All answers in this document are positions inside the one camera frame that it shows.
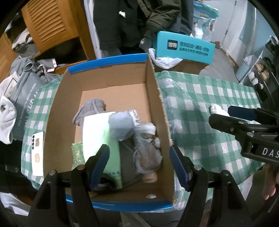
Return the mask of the person's right hand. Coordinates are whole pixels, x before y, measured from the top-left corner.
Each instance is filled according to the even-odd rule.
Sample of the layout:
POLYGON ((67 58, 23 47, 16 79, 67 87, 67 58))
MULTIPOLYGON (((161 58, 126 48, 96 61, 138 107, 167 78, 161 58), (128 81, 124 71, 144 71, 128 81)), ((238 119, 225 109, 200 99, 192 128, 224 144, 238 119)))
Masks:
POLYGON ((276 192, 276 185, 278 185, 278 167, 271 164, 264 165, 265 179, 264 188, 262 191, 263 198, 267 200, 276 192))

